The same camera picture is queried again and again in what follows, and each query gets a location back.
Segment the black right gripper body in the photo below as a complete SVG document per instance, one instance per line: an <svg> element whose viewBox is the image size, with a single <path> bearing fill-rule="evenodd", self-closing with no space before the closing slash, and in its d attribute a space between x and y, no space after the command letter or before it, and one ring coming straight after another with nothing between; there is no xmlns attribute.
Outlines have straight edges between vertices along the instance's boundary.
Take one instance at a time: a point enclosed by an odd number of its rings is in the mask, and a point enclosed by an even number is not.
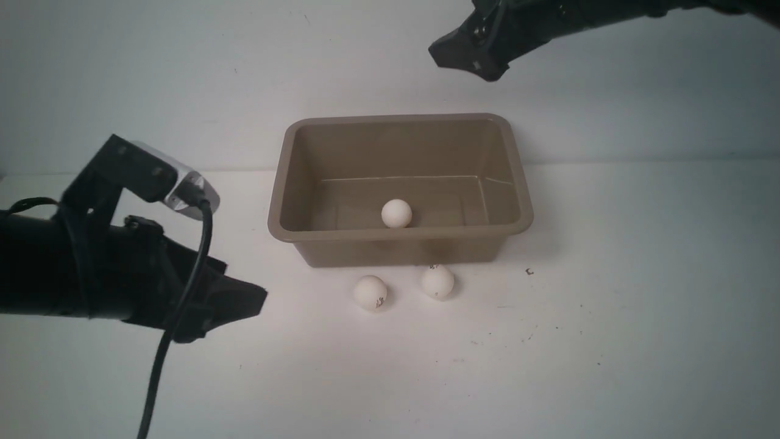
<svg viewBox="0 0 780 439"><path fill-rule="evenodd" d="M510 62L569 34L607 25L605 1L475 1L470 38Z"/></svg>

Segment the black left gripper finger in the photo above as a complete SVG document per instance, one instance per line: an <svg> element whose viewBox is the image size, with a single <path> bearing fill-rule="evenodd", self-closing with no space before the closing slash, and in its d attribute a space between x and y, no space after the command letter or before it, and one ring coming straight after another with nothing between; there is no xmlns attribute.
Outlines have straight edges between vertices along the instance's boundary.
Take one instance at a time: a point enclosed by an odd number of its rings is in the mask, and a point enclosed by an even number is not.
<svg viewBox="0 0 780 439"><path fill-rule="evenodd" d="M184 306L174 342L192 343L211 330L258 316L267 296L263 287L220 273L204 273Z"/></svg>

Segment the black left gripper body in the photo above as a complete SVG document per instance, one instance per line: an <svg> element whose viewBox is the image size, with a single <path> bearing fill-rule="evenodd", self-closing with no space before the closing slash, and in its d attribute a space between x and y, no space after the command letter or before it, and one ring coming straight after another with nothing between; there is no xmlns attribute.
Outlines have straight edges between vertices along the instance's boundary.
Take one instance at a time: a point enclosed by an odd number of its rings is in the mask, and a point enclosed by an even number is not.
<svg viewBox="0 0 780 439"><path fill-rule="evenodd" d="M128 216L110 226L110 319L162 330L183 294L197 251L165 236L153 220ZM214 330L227 324L215 287L227 264L208 257L182 330Z"/></svg>

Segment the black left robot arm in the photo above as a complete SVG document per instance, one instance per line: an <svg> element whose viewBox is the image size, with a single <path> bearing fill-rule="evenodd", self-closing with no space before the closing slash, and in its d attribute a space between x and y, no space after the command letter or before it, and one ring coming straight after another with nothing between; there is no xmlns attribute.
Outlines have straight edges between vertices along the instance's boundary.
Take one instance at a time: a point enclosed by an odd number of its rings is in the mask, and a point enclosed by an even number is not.
<svg viewBox="0 0 780 439"><path fill-rule="evenodd" d="M127 216L120 227L110 222L87 234L92 272L85 292L64 221L2 211L2 314L109 319L164 330L197 251L169 239L153 220ZM174 342L192 343L260 314L268 292L226 276L226 269L225 262L207 257Z"/></svg>

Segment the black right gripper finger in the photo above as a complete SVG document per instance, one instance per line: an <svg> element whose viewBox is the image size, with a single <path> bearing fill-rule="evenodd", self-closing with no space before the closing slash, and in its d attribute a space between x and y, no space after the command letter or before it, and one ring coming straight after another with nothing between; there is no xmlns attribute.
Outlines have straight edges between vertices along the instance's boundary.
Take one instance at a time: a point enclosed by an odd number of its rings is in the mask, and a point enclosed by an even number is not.
<svg viewBox="0 0 780 439"><path fill-rule="evenodd" d="M493 24L483 16L469 16L459 27L428 47L438 67L472 73L496 82L509 69L509 62L496 44Z"/></svg>

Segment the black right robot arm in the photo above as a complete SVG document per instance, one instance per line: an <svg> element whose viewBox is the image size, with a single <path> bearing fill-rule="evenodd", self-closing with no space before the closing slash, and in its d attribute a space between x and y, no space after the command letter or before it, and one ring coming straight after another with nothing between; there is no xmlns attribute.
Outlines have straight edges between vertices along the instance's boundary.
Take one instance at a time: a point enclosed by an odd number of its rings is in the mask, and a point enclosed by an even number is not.
<svg viewBox="0 0 780 439"><path fill-rule="evenodd" d="M777 1L473 1L459 27L427 49L438 67L496 82L511 62L550 41L677 10L753 16L778 28Z"/></svg>

